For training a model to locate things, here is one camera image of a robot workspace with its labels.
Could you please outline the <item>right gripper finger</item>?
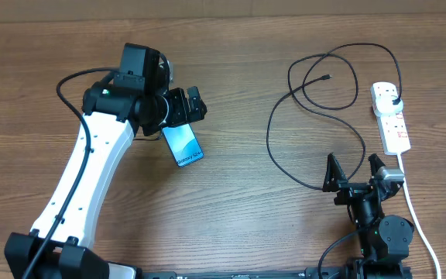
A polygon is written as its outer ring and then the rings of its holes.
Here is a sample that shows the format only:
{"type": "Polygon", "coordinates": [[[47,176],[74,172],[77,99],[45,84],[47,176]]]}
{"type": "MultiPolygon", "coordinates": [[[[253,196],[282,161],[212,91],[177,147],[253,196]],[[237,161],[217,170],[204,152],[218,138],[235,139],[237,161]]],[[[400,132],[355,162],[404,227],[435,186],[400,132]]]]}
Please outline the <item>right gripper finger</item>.
{"type": "Polygon", "coordinates": [[[347,184],[348,179],[341,169],[340,163],[333,153],[327,156],[326,173],[324,177],[324,186],[339,186],[340,184],[347,184]]]}
{"type": "Polygon", "coordinates": [[[368,160],[372,177],[374,179],[382,179],[383,171],[386,169],[386,165],[381,161],[376,153],[371,154],[368,160]]]}

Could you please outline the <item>Samsung Galaxy smartphone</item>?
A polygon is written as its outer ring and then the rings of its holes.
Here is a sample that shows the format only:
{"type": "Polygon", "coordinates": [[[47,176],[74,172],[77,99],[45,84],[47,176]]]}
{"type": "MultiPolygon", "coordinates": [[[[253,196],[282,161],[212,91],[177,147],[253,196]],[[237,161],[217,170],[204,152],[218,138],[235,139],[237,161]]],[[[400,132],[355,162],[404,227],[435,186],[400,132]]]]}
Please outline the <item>Samsung Galaxy smartphone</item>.
{"type": "Polygon", "coordinates": [[[163,128],[163,135],[178,167],[185,167],[204,157],[190,124],[163,128]]]}

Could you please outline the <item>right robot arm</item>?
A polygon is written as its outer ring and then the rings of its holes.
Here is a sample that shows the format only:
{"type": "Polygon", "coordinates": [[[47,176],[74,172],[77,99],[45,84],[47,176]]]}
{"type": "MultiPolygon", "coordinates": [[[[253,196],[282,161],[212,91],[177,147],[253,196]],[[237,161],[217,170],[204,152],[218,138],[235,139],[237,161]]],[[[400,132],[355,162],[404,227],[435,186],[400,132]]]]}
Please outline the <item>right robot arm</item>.
{"type": "Polygon", "coordinates": [[[329,154],[323,183],[324,192],[334,192],[336,205],[345,205],[355,231],[332,243],[321,255],[317,275],[322,278],[411,278],[402,261],[409,256],[414,224],[398,215],[385,215],[382,202],[395,196],[405,174],[387,167],[376,154],[369,156],[371,178],[365,183],[350,182],[335,155],[329,154]],[[323,270],[322,263],[338,244],[357,236],[361,256],[347,260],[342,267],[323,270]]]}

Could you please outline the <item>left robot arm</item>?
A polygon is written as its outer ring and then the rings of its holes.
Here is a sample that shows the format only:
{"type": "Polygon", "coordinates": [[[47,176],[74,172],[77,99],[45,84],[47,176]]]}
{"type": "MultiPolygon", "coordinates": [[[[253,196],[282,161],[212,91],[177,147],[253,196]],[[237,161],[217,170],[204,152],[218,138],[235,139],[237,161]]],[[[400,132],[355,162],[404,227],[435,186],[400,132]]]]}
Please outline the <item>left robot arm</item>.
{"type": "Polygon", "coordinates": [[[127,43],[119,67],[103,69],[75,110],[80,129],[49,203],[27,234],[12,233],[4,254],[15,278],[141,278],[139,267],[94,251],[98,217],[115,170],[134,140],[164,137],[179,167],[204,153],[192,130],[207,106],[197,88],[171,88],[170,62],[127,43]]]}

